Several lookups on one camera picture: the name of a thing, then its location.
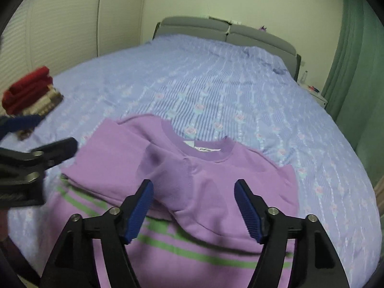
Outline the purple sweatshirt green print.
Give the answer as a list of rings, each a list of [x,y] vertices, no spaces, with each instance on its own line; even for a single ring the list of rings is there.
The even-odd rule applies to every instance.
[[[248,285],[262,248],[234,198],[239,179],[284,214],[299,210],[290,165],[279,167],[230,138],[190,146],[171,122],[152,114],[104,120],[62,175],[47,204],[49,248],[70,215],[96,216],[143,180],[153,182],[154,201],[127,247],[142,287]]]

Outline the grey upholstered headboard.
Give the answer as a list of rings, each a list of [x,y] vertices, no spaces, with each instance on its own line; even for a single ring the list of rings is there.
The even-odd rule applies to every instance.
[[[211,17],[171,16],[156,24],[153,37],[175,34],[217,40],[236,46],[257,46],[280,57],[293,79],[298,79],[301,56],[294,46],[263,30]]]

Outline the lilac floral striped bedspread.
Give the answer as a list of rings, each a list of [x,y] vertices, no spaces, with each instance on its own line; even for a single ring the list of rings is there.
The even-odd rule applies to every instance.
[[[350,287],[363,287],[380,256],[381,228],[367,173],[332,118],[292,79],[282,60],[256,47],[184,35],[92,59],[53,77],[64,101],[35,132],[2,146],[27,151],[74,137],[82,146],[106,119],[152,113],[187,140],[230,137],[279,166],[291,165],[299,213],[320,219]],[[40,274],[72,213],[110,203],[49,170],[50,202],[10,211],[10,237]],[[175,222],[146,218],[128,255],[142,287],[247,287],[255,255],[194,240]]]

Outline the beige brown folded knit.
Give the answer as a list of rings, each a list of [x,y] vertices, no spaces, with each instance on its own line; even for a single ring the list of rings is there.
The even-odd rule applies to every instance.
[[[27,116],[37,114],[43,119],[47,117],[61,102],[64,96],[52,85],[48,85],[48,91],[36,100],[32,105],[24,108],[18,115]]]

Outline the green curtain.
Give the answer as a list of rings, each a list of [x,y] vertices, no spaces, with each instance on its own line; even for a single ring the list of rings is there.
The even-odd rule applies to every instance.
[[[343,0],[333,64],[322,90],[373,185],[383,178],[383,24],[366,0]]]

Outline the white bedside table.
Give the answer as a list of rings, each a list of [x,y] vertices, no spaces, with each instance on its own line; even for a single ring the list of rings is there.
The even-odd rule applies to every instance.
[[[313,86],[308,86],[307,84],[300,84],[300,87],[305,89],[322,107],[325,108],[327,105],[327,100],[317,91]]]

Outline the red folded garment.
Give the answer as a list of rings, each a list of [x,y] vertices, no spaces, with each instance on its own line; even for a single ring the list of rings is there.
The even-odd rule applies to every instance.
[[[17,115],[39,100],[52,86],[49,68],[42,66],[13,83],[3,94],[2,106],[8,115]]]

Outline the clear plastic bottle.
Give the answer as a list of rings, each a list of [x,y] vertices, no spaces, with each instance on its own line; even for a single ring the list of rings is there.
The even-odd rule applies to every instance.
[[[307,76],[308,76],[308,71],[306,70],[306,71],[304,71],[303,75],[301,76],[301,79],[300,79],[301,84],[305,84]]]

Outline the white louvered wardrobe doors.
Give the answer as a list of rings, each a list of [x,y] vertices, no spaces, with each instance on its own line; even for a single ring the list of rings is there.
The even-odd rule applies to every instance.
[[[24,0],[1,44],[1,90],[47,66],[51,75],[139,45],[144,0]]]

